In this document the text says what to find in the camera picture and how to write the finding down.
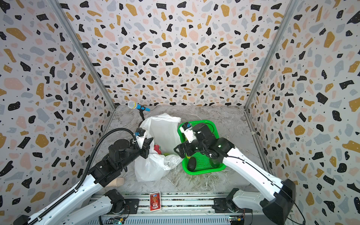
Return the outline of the red dragon fruit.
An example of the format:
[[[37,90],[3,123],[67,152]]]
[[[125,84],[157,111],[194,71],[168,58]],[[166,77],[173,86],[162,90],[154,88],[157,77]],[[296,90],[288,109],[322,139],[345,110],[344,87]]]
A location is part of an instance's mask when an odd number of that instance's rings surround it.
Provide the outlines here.
[[[161,152],[161,150],[160,150],[160,146],[157,145],[157,144],[154,145],[154,151],[155,151],[157,154],[159,154],[159,155],[162,154],[162,152]]]

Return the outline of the dark brown avocado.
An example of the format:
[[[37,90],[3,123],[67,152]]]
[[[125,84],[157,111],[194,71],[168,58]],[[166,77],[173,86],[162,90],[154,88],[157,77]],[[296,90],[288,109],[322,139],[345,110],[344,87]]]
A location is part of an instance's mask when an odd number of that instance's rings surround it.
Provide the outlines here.
[[[197,167],[197,160],[195,157],[191,157],[189,160],[188,160],[188,164],[187,164],[187,169],[190,171],[190,172],[194,172],[196,170],[196,167]]]

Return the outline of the white plastic bag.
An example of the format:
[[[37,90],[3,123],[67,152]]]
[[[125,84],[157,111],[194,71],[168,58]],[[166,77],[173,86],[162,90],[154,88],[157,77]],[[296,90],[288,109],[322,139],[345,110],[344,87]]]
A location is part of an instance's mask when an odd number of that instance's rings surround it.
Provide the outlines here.
[[[147,159],[139,157],[135,160],[135,175],[138,182],[155,182],[176,168],[182,158],[174,152],[174,148],[181,143],[177,129],[180,117],[167,113],[152,116],[144,120],[141,128],[146,130],[146,138],[153,138]],[[154,145],[160,146],[161,155],[154,151]]]

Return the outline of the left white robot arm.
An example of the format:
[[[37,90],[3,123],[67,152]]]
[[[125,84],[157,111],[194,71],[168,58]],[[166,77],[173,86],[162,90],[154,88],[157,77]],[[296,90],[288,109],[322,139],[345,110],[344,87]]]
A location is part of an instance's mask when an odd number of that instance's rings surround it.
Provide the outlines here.
[[[138,157],[147,158],[152,138],[136,137],[120,139],[108,147],[108,154],[96,163],[84,177],[69,191],[56,199],[51,205],[31,215],[21,215],[15,225],[82,225],[93,218],[109,212],[128,210],[124,197],[112,189],[99,200],[83,208],[84,200],[116,180],[127,166]]]

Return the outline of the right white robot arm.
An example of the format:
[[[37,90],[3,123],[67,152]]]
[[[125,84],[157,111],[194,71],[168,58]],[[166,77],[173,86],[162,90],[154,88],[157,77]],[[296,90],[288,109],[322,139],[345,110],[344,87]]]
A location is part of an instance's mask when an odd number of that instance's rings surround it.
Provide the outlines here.
[[[293,181],[282,180],[266,172],[248,159],[232,142],[223,137],[217,138],[204,123],[193,127],[186,122],[179,131],[186,138],[185,142],[174,148],[181,158],[200,153],[215,159],[244,177],[262,195],[261,201],[249,203],[240,196],[239,190],[233,189],[226,200],[228,209],[234,212],[243,208],[262,210],[274,224],[286,223],[296,199],[296,185]]]

